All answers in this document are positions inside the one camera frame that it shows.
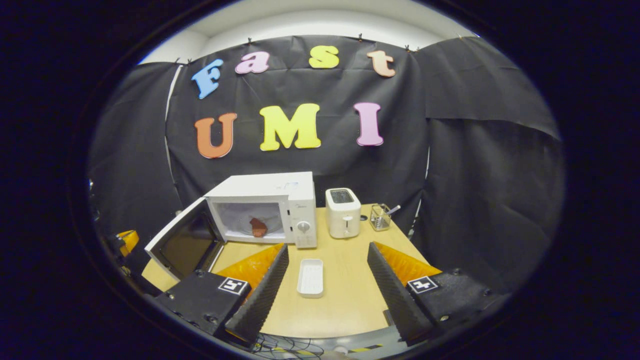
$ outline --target white toaster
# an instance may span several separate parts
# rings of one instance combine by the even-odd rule
[[[347,188],[328,189],[326,198],[326,224],[332,238],[344,239],[360,233],[360,201]]]

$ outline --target metal utensil holder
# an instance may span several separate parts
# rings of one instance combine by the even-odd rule
[[[387,215],[390,209],[387,205],[384,204],[373,204],[371,206],[371,216],[369,220],[371,221],[371,226],[375,231],[384,231],[388,230],[391,225],[391,216]]]

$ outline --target microwave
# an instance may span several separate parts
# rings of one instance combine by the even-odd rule
[[[180,212],[145,250],[179,281],[198,269],[211,271],[228,241],[314,248],[316,229],[311,172],[230,176]]]

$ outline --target white plastic tray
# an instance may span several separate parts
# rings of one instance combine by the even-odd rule
[[[323,262],[320,259],[303,259],[300,261],[298,276],[298,293],[303,297],[322,297]]]

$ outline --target microwave control knob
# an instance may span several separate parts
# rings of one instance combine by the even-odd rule
[[[298,229],[303,233],[306,233],[307,231],[309,231],[310,228],[311,228],[311,225],[309,225],[309,223],[306,221],[301,221],[298,223]]]

